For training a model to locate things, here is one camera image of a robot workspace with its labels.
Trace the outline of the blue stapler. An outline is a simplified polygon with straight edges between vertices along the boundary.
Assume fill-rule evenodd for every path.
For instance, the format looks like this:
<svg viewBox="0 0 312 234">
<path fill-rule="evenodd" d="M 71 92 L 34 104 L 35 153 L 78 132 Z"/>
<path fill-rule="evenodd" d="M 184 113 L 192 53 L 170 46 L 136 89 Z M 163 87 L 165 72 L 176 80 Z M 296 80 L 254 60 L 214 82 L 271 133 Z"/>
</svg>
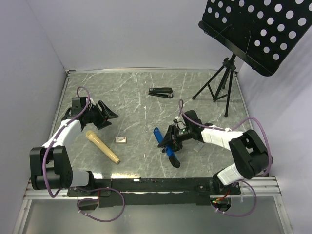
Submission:
<svg viewBox="0 0 312 234">
<path fill-rule="evenodd" d="M 161 141 L 164 139 L 161 131 L 156 127 L 153 130 L 154 136 L 157 139 L 158 144 L 161 143 Z M 172 148 L 170 146 L 164 146 L 162 147 L 162 152 L 166 153 L 168 156 L 168 159 L 171 163 L 171 165 L 175 168 L 180 168 L 180 162 L 179 160 L 176 158 Z"/>
</svg>

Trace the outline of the black stapler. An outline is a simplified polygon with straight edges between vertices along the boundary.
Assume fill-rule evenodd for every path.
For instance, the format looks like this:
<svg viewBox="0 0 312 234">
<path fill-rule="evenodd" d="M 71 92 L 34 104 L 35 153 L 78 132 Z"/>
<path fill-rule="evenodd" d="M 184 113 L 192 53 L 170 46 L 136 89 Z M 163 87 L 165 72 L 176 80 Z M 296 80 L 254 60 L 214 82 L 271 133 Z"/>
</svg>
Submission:
<svg viewBox="0 0 312 234">
<path fill-rule="evenodd" d="M 173 98 L 173 90 L 169 87 L 163 88 L 150 88 L 148 91 L 148 95 L 160 97 L 160 98 Z"/>
</svg>

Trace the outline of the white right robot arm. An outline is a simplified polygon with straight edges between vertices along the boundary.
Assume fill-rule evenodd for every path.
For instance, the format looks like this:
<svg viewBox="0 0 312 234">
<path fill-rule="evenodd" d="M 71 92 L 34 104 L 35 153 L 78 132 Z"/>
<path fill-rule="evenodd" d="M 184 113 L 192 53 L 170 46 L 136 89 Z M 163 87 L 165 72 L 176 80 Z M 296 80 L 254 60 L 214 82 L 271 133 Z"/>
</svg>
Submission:
<svg viewBox="0 0 312 234">
<path fill-rule="evenodd" d="M 181 150 L 183 142 L 189 139 L 229 150 L 234 162 L 213 175 L 213 189 L 216 193 L 224 194 L 230 185 L 243 179 L 252 179 L 271 167 L 273 157 L 256 131 L 233 131 L 211 123 L 203 124 L 194 110 L 183 112 L 182 117 L 184 128 L 180 128 L 179 120 L 175 119 L 163 137 L 157 128 L 154 129 L 158 147 L 167 153 L 176 168 L 180 167 L 180 162 L 175 152 Z"/>
</svg>

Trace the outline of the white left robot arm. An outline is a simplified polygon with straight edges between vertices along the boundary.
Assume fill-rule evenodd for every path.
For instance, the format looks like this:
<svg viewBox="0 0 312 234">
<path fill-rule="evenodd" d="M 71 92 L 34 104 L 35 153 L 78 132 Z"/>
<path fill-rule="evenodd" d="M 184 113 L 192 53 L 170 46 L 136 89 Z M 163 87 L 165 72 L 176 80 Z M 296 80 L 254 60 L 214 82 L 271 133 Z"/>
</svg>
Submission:
<svg viewBox="0 0 312 234">
<path fill-rule="evenodd" d="M 31 184 L 35 190 L 79 187 L 86 196 L 94 194 L 96 183 L 90 171 L 74 171 L 67 150 L 87 124 L 97 129 L 110 126 L 118 115 L 102 100 L 94 103 L 87 97 L 73 97 L 54 135 L 42 146 L 30 151 Z"/>
</svg>

